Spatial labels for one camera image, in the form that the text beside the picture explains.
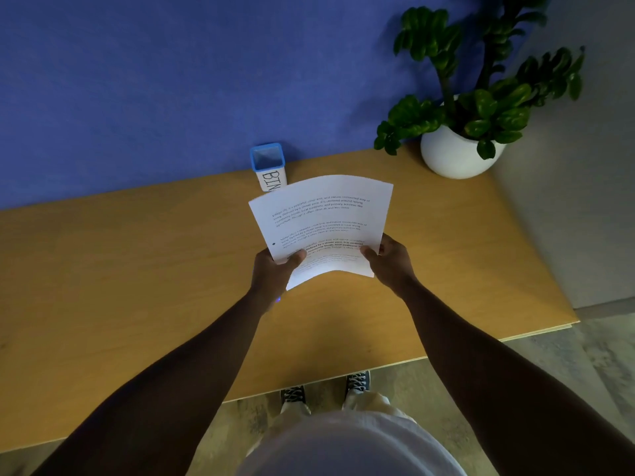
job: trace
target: sneaker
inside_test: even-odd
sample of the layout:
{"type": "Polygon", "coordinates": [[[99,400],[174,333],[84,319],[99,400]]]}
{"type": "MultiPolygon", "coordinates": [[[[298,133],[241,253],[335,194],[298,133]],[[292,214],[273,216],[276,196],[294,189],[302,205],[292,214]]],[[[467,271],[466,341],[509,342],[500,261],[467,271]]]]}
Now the sneaker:
{"type": "Polygon", "coordinates": [[[360,392],[370,391],[370,371],[363,373],[349,374],[346,376],[346,397],[351,389],[360,392]]]}
{"type": "Polygon", "coordinates": [[[307,403],[307,398],[304,395],[304,386],[294,386],[288,389],[282,389],[280,391],[280,399],[282,404],[285,402],[303,402],[307,403]]]}

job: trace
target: person's left hand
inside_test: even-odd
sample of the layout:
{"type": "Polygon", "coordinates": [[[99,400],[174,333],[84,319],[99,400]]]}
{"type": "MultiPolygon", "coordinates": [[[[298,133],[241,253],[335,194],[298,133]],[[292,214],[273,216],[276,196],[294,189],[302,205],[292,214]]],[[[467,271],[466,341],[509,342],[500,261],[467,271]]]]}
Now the person's left hand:
{"type": "Polygon", "coordinates": [[[291,272],[302,263],[306,256],[307,252],[301,249],[289,257],[284,264],[276,264],[269,249],[260,251],[253,262],[250,292],[262,297],[267,304],[273,304],[284,292],[291,272]]]}

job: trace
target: floor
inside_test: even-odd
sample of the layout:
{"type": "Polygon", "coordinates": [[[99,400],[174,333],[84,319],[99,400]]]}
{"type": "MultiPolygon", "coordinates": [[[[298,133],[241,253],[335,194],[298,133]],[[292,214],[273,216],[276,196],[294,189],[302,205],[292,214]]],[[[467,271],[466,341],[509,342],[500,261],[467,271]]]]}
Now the floor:
{"type": "MultiPolygon", "coordinates": [[[[507,343],[556,376],[635,440],[635,314],[581,322],[571,329],[507,343]]],[[[372,387],[414,417],[470,476],[496,475],[465,418],[428,360],[376,369],[372,387]]],[[[314,412],[337,409],[342,378],[307,386],[314,412]]],[[[188,476],[229,476],[280,410],[271,393],[224,404],[202,439],[188,476]]],[[[0,454],[0,476],[28,476],[59,442],[0,454]]]]}

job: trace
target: white shirt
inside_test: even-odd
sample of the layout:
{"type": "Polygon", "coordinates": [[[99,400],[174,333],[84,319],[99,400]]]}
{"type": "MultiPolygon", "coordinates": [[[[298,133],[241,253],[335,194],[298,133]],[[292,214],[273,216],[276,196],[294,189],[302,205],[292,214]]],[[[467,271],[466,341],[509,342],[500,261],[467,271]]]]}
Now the white shirt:
{"type": "Polygon", "coordinates": [[[306,417],[264,440],[236,476],[466,476],[449,452],[418,424],[374,411],[306,417]]]}

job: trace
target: desk surface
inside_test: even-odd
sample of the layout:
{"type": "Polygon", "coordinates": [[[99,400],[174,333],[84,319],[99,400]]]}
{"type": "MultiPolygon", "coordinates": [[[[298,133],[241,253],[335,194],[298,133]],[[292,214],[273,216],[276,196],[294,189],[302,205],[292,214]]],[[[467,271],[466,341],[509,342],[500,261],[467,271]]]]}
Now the desk surface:
{"type": "MultiPolygon", "coordinates": [[[[576,322],[489,174],[433,174],[418,149],[287,166],[394,184],[386,232],[420,280],[508,338],[576,322]]],[[[250,171],[0,213],[0,450],[68,435],[104,398],[214,321],[264,247],[250,171]]],[[[293,289],[260,323],[227,399],[423,357],[406,307],[368,277],[293,289]]]]}

